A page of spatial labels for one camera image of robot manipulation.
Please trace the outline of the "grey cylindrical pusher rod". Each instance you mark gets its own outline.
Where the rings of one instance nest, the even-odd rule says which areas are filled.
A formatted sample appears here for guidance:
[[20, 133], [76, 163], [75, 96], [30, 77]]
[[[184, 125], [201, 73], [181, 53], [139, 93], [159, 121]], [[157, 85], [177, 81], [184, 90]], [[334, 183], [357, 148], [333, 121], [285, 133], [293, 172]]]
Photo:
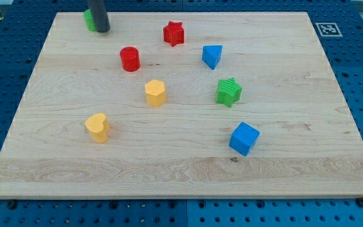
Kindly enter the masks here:
[[89, 10], [95, 25], [95, 29], [99, 33], [110, 31], [110, 21], [108, 19], [107, 9], [104, 0], [88, 0]]

